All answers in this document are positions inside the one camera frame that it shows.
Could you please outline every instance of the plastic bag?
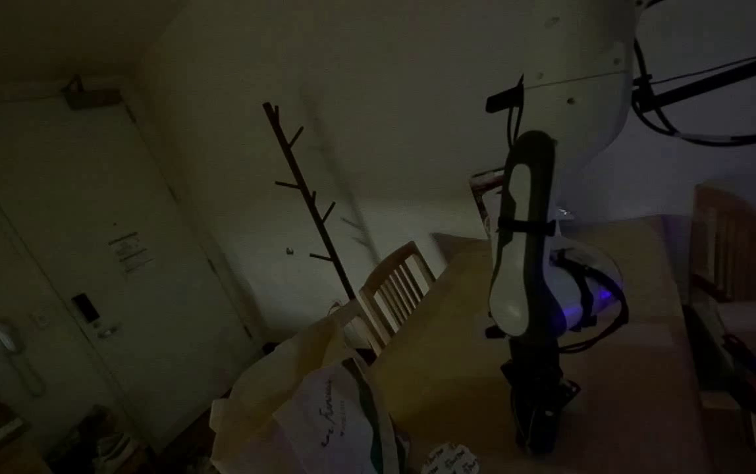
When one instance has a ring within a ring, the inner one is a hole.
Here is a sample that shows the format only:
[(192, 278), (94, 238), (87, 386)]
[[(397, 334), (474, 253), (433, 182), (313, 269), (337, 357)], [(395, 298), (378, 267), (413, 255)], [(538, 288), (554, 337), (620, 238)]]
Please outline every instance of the plastic bag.
[(253, 365), (212, 409), (221, 474), (397, 474), (395, 429), (326, 320)]

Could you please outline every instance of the coat rack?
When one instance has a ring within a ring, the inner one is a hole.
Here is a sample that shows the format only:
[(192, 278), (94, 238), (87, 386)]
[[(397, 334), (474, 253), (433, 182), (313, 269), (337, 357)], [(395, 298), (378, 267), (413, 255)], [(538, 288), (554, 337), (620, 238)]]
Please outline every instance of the coat rack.
[(317, 258), (317, 261), (333, 263), (335, 271), (337, 271), (337, 278), (339, 278), (339, 283), (342, 283), (342, 288), (346, 288), (346, 295), (349, 295), (350, 302), (357, 302), (357, 294), (354, 294), (354, 288), (350, 288), (350, 280), (349, 280), (349, 275), (346, 275), (346, 267), (342, 267), (342, 261), (339, 261), (339, 253), (335, 251), (335, 244), (333, 244), (333, 238), (330, 238), (330, 232), (326, 232), (326, 220), (330, 220), (330, 215), (335, 211), (335, 200), (326, 205), (325, 215), (318, 215), (318, 203), (317, 203), (318, 196), (317, 196), (317, 190), (309, 190), (309, 186), (307, 186), (307, 179), (304, 179), (304, 175), (301, 175), (301, 166), (299, 166), (299, 162), (295, 162), (295, 142), (301, 140), (304, 128), (299, 128), (299, 133), (295, 133), (293, 138), (287, 138), (287, 136), (281, 133), (281, 125), (280, 125), (280, 109), (271, 105), (271, 103), (263, 103), (263, 112), (266, 112), (266, 118), (268, 118), (268, 125), (271, 125), (271, 129), (275, 129), (276, 146), (280, 146), (281, 155), (287, 158), (287, 165), (289, 165), (289, 169), (293, 169), (293, 178), (295, 178), (295, 182), (275, 182), (275, 186), (301, 192), (301, 199), (304, 199), (304, 203), (307, 203), (307, 209), (309, 209), (309, 216), (313, 220), (313, 225), (317, 225), (317, 230), (318, 230), (318, 236), (321, 236), (325, 251), (326, 251), (326, 255), (321, 255), (321, 253), (309, 253), (309, 255)]

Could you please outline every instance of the ceiling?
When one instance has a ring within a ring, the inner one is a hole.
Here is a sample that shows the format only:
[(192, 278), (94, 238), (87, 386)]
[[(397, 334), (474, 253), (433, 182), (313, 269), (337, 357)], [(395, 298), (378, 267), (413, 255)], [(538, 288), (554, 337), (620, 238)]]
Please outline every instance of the ceiling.
[(0, 84), (133, 67), (187, 0), (0, 0)]

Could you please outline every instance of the wooden table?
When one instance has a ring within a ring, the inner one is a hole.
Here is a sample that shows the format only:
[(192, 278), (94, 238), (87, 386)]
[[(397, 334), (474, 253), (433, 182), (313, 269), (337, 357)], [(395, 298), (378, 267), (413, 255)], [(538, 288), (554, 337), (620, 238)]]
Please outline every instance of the wooden table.
[(413, 458), (465, 442), (483, 471), (711, 471), (696, 378), (682, 340), (681, 298), (665, 246), (646, 221), (580, 236), (607, 251), (628, 280), (632, 324), (583, 357), (563, 357), (583, 394), (562, 416), (559, 446), (529, 458), (515, 442), (503, 340), (484, 340), (490, 258), (467, 248), (372, 370), (374, 386), (411, 437)]

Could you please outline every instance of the wooden chair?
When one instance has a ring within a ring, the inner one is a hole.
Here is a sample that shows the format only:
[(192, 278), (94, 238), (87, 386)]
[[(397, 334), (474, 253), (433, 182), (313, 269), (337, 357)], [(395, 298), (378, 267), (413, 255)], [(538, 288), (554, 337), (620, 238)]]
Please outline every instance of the wooden chair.
[(397, 248), (368, 275), (358, 302), (378, 354), (413, 316), (433, 283), (434, 278), (413, 244)]
[(756, 302), (756, 209), (706, 186), (696, 187), (690, 290), (719, 304)]

